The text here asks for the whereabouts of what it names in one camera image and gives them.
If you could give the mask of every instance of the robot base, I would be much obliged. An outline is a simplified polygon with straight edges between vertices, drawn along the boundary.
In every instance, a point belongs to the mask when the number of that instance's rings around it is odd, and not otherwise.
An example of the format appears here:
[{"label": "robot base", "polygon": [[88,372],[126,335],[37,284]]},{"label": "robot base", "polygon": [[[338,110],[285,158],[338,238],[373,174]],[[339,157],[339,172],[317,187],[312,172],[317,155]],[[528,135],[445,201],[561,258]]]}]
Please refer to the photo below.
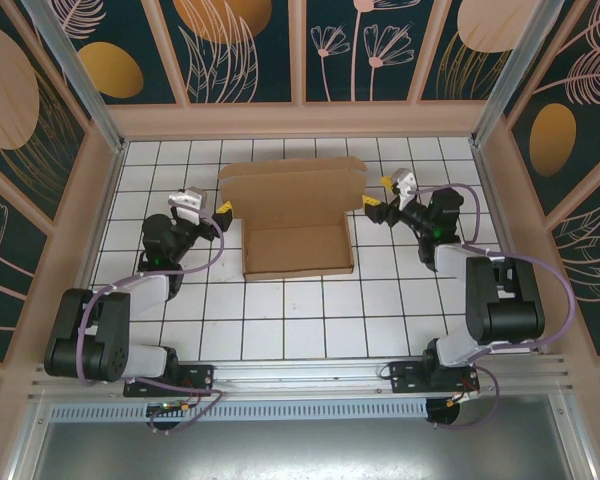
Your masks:
[{"label": "robot base", "polygon": [[[151,380],[174,387],[211,390],[213,388],[213,365],[180,365],[175,350],[168,349],[167,367],[164,374]],[[125,398],[182,398],[189,396],[186,393],[174,392],[142,382],[125,382],[122,395]]]},{"label": "robot base", "polygon": [[449,393],[463,391],[472,386],[480,389],[478,375],[472,367],[447,368],[440,365],[436,353],[436,340],[422,352],[420,361],[392,362],[389,364],[393,393]]}]

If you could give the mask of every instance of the box flap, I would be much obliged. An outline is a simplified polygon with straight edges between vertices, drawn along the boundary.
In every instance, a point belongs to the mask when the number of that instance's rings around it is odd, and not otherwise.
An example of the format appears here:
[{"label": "box flap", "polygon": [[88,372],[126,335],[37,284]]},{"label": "box flap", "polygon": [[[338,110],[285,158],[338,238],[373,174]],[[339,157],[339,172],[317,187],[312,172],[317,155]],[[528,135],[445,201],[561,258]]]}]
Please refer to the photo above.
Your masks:
[{"label": "box flap", "polygon": [[220,192],[254,228],[328,225],[362,206],[366,165],[356,157],[228,165]]},{"label": "box flap", "polygon": [[224,180],[244,175],[324,170],[359,170],[366,172],[367,166],[358,157],[290,158],[252,163],[232,163],[220,170],[218,178]]}]

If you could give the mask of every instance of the enclosure wall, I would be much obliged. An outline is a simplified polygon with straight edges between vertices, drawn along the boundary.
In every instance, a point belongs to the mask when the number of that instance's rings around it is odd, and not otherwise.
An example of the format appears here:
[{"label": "enclosure wall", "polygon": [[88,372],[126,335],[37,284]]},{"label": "enclosure wall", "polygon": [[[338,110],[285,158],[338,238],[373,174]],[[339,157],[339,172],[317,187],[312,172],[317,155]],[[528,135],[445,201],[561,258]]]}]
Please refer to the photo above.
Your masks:
[{"label": "enclosure wall", "polygon": [[539,2],[88,3],[55,13],[133,140],[468,134]]},{"label": "enclosure wall", "polygon": [[112,156],[25,20],[0,2],[0,471]]},{"label": "enclosure wall", "polygon": [[[575,2],[482,153],[515,249],[571,281],[576,322],[550,348],[569,363],[600,451],[600,0]],[[565,296],[537,274],[555,331]]]}]

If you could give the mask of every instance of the yellow tag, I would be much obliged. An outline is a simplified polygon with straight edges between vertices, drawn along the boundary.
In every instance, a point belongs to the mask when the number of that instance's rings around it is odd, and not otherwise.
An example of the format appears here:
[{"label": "yellow tag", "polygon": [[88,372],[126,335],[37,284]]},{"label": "yellow tag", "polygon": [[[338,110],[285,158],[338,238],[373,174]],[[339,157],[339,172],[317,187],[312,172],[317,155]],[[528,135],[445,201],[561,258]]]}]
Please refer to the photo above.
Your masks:
[{"label": "yellow tag", "polygon": [[380,183],[382,184],[382,186],[384,188],[386,188],[389,192],[391,192],[391,187],[393,187],[393,185],[391,184],[391,177],[390,176],[382,177],[380,179]]},{"label": "yellow tag", "polygon": [[216,212],[217,213],[227,213],[232,208],[233,207],[231,206],[231,202],[225,202],[225,204],[222,205],[218,210],[216,210]]},{"label": "yellow tag", "polygon": [[371,205],[372,207],[380,205],[380,200],[376,200],[375,198],[369,197],[368,195],[362,196],[362,202],[366,205]]}]

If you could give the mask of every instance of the cardboard box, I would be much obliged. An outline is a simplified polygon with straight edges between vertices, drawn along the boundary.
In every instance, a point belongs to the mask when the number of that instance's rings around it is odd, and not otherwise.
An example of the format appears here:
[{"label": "cardboard box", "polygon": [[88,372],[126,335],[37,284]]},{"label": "cardboard box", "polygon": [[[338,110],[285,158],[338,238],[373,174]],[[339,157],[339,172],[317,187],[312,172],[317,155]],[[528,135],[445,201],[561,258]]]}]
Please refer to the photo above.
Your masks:
[{"label": "cardboard box", "polygon": [[362,208],[366,165],[356,157],[235,163],[218,176],[242,223],[246,280],[353,272],[346,212]]}]

